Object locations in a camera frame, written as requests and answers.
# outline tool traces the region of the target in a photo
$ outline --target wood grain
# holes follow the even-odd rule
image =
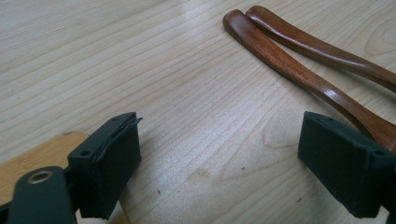
[[[351,216],[297,159],[305,110],[346,120],[225,32],[255,5],[396,71],[392,0],[1,2],[0,161],[136,111],[132,223],[384,223]],[[287,53],[396,122],[391,91]]]
[[[307,34],[265,7],[251,7],[246,15],[263,33],[282,45],[337,69],[366,77],[396,92],[396,74],[389,70]]]

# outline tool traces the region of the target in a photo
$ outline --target curved handle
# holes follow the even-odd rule
[[[223,18],[226,31],[256,57],[283,76],[319,96],[349,119],[362,133],[378,144],[396,151],[396,126],[381,119],[334,87],[322,77],[294,60],[288,53],[265,36],[253,22],[239,10]]]
[[[396,74],[389,70],[307,34],[265,7],[251,7],[247,16],[263,33],[282,45],[314,60],[366,77],[396,92]]]

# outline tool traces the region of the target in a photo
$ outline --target brown wooden handle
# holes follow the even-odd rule
[[[279,18],[265,7],[252,7],[247,16],[266,35],[312,59],[345,69],[396,92],[396,74],[361,57],[338,49]]]
[[[233,38],[264,63],[322,98],[378,144],[396,151],[395,125],[373,114],[334,85],[298,63],[264,35],[241,11],[233,10],[226,14],[223,24]]]

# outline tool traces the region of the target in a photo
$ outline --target wooden handle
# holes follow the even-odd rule
[[[247,16],[266,35],[307,57],[345,69],[396,92],[396,74],[363,58],[338,49],[279,18],[265,7],[252,7]]]
[[[373,114],[334,85],[298,63],[264,35],[241,11],[233,10],[226,14],[223,24],[233,38],[264,63],[312,91],[349,119],[362,133],[396,152],[395,125]]]

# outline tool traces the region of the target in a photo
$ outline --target hole in clamp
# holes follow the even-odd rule
[[[39,172],[29,176],[29,178],[27,179],[27,182],[29,184],[39,184],[39,183],[42,183],[42,182],[50,179],[52,176],[53,176],[52,171],[39,171]]]

